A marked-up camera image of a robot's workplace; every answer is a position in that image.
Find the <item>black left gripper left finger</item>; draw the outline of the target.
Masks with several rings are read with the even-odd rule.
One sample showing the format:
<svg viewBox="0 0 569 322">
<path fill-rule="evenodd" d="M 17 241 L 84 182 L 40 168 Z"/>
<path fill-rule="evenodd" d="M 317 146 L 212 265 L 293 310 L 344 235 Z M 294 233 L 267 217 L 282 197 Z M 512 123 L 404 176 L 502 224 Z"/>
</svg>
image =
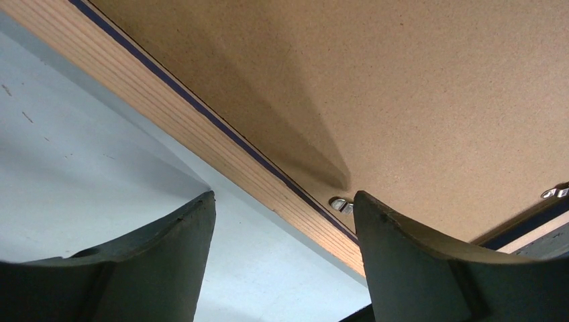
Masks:
<svg viewBox="0 0 569 322">
<path fill-rule="evenodd" d="M 1 263 L 2 321 L 192 321 L 215 227 L 208 191 L 69 258 Z"/>
</svg>

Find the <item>brown cardboard backing board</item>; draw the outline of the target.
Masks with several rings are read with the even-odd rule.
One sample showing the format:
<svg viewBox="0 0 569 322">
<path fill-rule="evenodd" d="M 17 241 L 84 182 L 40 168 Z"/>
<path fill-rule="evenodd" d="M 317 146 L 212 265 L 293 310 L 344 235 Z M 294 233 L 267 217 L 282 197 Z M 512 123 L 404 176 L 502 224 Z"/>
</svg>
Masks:
<svg viewBox="0 0 569 322">
<path fill-rule="evenodd" d="M 324 203 L 456 238 L 568 181 L 567 1 L 96 1 Z"/>
</svg>

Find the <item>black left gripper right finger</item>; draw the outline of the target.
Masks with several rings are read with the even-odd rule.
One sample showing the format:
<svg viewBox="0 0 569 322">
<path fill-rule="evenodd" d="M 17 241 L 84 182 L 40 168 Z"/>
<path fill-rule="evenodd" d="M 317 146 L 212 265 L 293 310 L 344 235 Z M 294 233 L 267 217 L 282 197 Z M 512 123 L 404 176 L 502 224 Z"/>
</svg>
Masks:
<svg viewBox="0 0 569 322">
<path fill-rule="evenodd" d="M 567 321 L 568 260 L 469 244 L 366 191 L 354 223 L 376 321 Z"/>
</svg>

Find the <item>wooden picture frame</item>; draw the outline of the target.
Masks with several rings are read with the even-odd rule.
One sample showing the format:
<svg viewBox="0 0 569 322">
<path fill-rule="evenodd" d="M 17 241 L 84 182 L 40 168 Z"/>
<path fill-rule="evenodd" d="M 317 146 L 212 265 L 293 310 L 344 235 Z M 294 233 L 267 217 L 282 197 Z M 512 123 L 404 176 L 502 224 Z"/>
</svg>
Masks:
<svg viewBox="0 0 569 322">
<path fill-rule="evenodd" d="M 96 6 L 96 1 L 2 1 L 1 11 L 106 86 L 264 206 L 358 273 L 354 222 L 334 213 L 218 116 Z M 530 218 L 504 223 L 483 243 Z"/>
</svg>

